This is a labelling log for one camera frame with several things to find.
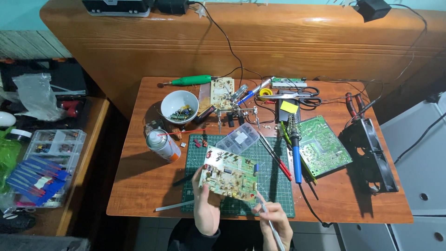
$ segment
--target red handle pliers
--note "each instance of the red handle pliers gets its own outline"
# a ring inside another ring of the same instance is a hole
[[[361,113],[361,114],[359,114],[358,116],[357,116],[357,114],[358,114],[358,112],[356,111],[356,109],[355,109],[355,106],[353,105],[353,96],[351,95],[351,92],[347,92],[346,94],[345,94],[345,103],[347,104],[347,109],[348,109],[348,112],[350,113],[350,115],[351,115],[351,117],[355,117],[354,119],[353,119],[353,121],[356,121],[356,120],[358,120],[358,119],[364,119],[364,113]],[[364,108],[364,106],[365,106],[365,104],[364,104],[364,101],[363,101],[363,99],[362,99],[362,97],[361,97],[361,94],[356,94],[355,95],[355,99],[356,99],[356,103],[358,104],[358,109],[361,111],[363,108]]]

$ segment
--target person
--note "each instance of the person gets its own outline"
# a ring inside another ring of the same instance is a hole
[[[268,212],[260,204],[252,209],[258,221],[220,220],[220,202],[225,196],[198,186],[202,167],[192,178],[194,218],[181,219],[170,235],[168,251],[278,251],[268,221],[276,228],[286,251],[294,251],[293,230],[280,203],[266,202]]]

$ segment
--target sleeve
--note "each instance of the sleeve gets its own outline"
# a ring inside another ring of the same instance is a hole
[[[185,238],[173,238],[168,251],[210,251],[220,236],[220,229],[213,236],[203,235],[192,224]]]

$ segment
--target black handle scissors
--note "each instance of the black handle scissors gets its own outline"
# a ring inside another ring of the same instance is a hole
[[[297,99],[302,105],[316,107],[322,104],[322,99],[317,97],[319,89],[313,86],[302,87],[293,94],[277,94],[261,96],[265,99]]]

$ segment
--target red straw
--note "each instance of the red straw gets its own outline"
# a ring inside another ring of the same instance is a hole
[[[177,132],[177,133],[158,134],[158,136],[162,136],[162,135],[171,135],[171,134],[184,134],[184,133],[191,133],[191,132],[205,131],[205,130],[206,130],[206,129],[196,129],[196,130],[192,130],[192,131],[184,131],[184,132]]]

